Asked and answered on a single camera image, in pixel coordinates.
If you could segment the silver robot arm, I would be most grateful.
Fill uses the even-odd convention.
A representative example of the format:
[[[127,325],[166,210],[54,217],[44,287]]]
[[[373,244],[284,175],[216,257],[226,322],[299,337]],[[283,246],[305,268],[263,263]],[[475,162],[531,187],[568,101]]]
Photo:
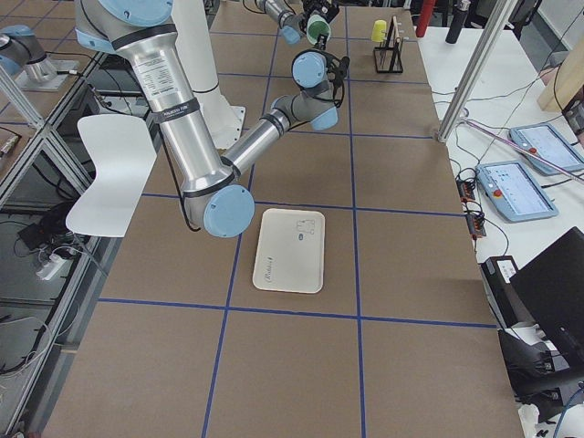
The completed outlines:
[[[276,21],[281,36],[311,48],[299,52],[291,73],[299,88],[276,99],[271,110],[225,153],[219,153],[176,48],[179,35],[171,1],[77,1],[76,33],[85,48],[125,58],[141,85],[154,122],[172,148],[184,181],[177,191],[185,222],[217,237],[240,235],[255,213],[240,175],[297,126],[327,130],[338,122],[349,58],[326,50],[335,1],[305,1],[296,13],[284,1],[259,1],[259,12]]]
[[[300,13],[280,0],[255,1],[255,6],[277,23],[280,35],[289,45],[306,37],[311,45],[324,47],[331,36],[330,24],[339,13],[336,1],[302,1]]]

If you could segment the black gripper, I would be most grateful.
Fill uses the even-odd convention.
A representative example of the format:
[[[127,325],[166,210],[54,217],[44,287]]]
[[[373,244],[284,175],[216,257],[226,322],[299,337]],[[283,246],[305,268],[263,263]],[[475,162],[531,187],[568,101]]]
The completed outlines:
[[[302,5],[306,18],[320,16],[326,22],[332,22],[339,13],[339,5],[336,1],[303,0]]]
[[[319,34],[315,42],[315,49],[319,51],[327,50],[327,43],[329,41],[329,36],[325,34]]]

